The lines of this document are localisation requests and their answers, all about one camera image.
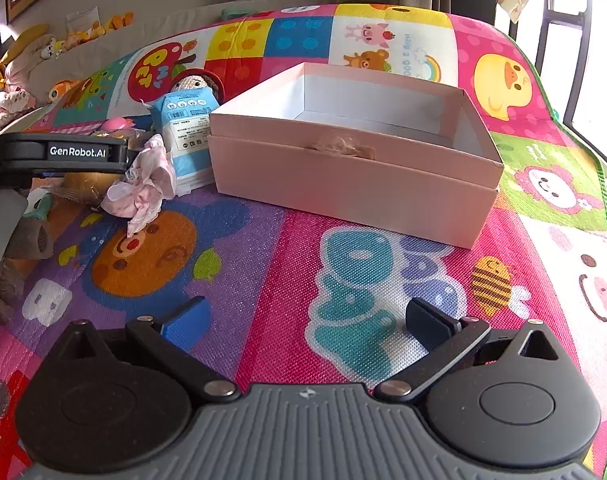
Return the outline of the pink pig figurine toy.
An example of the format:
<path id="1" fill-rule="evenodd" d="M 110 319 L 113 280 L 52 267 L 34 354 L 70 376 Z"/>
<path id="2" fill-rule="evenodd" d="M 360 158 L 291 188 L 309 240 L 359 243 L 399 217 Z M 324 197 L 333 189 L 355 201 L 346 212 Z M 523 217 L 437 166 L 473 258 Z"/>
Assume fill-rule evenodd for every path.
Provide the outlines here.
<path id="1" fill-rule="evenodd" d="M 99 127 L 99 130 L 105 133 L 113 133 L 122 130 L 132 129 L 133 127 L 134 122 L 131 118 L 113 117 L 103 122 L 102 125 Z"/>

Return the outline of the blue white wipes pack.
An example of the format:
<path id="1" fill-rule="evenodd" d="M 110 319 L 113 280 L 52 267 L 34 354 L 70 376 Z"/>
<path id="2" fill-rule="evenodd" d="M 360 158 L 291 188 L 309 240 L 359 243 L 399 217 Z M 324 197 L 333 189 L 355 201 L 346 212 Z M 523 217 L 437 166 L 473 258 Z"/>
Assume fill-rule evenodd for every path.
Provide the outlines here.
<path id="1" fill-rule="evenodd" d="M 214 182 L 208 140 L 210 114 L 217 108 L 209 86 L 168 92 L 149 107 L 175 171 L 178 196 Z"/>

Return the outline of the crochet doll red hat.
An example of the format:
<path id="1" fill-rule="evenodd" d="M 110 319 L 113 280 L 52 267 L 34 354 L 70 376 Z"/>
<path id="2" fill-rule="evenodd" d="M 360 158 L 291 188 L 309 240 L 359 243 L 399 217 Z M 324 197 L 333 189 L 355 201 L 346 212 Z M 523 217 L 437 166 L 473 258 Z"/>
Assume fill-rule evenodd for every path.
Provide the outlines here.
<path id="1" fill-rule="evenodd" d="M 215 73 L 209 72 L 209 70 L 203 70 L 202 68 L 183 70 L 181 74 L 178 74 L 173 79 L 171 90 L 190 90 L 204 87 L 208 87 L 212 90 L 218 104 L 223 104 L 225 102 L 226 96 L 221 78 L 218 75 L 215 75 Z"/>

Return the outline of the orange fish plush toy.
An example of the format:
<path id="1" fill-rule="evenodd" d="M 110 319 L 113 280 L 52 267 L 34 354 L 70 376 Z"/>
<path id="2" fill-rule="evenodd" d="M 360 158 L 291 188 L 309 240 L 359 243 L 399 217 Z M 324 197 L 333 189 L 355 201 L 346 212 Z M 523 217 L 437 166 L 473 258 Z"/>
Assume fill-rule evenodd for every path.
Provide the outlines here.
<path id="1" fill-rule="evenodd" d="M 48 92 L 49 101 L 52 103 L 57 102 L 68 91 L 76 87 L 78 84 L 79 81 L 74 79 L 61 79 L 60 81 L 57 81 Z"/>

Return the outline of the colourful cartoon play mat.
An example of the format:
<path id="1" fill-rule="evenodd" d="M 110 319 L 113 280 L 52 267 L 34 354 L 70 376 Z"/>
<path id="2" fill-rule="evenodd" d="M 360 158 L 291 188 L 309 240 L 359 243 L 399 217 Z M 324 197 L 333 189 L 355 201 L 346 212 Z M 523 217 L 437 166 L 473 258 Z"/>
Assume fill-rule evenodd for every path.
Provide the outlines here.
<path id="1" fill-rule="evenodd" d="M 125 173 L 0 188 L 0 479 L 607 479 L 604 171 L 520 47 L 472 18 L 379 4 L 185 37 L 119 70 L 107 119 L 132 129 L 65 129 L 68 91 L 1 133 L 112 136 L 136 157 L 183 70 L 218 75 L 226 103 L 302 63 L 348 66 L 463 89 L 503 160 L 497 198 L 460 248 L 215 179 L 133 237 L 100 206 Z M 190 355 L 240 389 L 233 402 L 192 402 L 126 332 L 195 297 L 211 323 Z M 427 354 L 405 325 L 415 297 L 491 333 L 412 402 L 384 402 L 375 387 Z"/>

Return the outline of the pink cardboard box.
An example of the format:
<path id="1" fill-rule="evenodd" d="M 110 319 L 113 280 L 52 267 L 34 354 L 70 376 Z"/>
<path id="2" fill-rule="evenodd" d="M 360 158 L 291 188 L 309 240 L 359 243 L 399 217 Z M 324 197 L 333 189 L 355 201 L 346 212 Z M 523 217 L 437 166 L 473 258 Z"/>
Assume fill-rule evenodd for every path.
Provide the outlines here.
<path id="1" fill-rule="evenodd" d="M 504 164 L 460 88 L 302 63 L 217 108 L 218 192 L 471 248 Z"/>

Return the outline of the teal cloth on sofa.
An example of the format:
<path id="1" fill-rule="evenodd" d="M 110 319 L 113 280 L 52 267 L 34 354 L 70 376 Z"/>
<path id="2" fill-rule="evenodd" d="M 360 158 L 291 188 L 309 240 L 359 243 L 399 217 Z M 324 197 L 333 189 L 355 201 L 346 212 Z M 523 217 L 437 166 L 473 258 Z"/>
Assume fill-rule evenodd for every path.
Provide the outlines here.
<path id="1" fill-rule="evenodd" d="M 249 18 L 249 16 L 262 15 L 262 12 L 256 9 L 236 9 L 236 8 L 226 8 L 221 12 L 221 21 L 235 21 L 235 20 L 245 20 L 245 18 Z"/>

